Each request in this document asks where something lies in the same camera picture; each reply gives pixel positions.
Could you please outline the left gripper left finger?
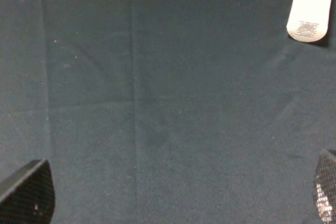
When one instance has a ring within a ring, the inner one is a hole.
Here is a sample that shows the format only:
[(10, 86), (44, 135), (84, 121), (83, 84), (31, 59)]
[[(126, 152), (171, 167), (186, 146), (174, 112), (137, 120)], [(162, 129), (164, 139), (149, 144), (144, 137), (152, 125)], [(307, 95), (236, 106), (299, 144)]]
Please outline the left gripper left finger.
[(55, 205), (46, 159), (34, 159), (1, 181), (1, 223), (51, 223)]

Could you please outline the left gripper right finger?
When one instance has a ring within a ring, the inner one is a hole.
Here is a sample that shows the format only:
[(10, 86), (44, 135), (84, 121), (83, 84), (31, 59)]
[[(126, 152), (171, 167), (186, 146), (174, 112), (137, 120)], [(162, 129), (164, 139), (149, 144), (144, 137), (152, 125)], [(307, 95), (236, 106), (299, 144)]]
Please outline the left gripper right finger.
[(313, 180), (313, 202), (322, 223), (335, 223), (335, 152), (322, 150)]

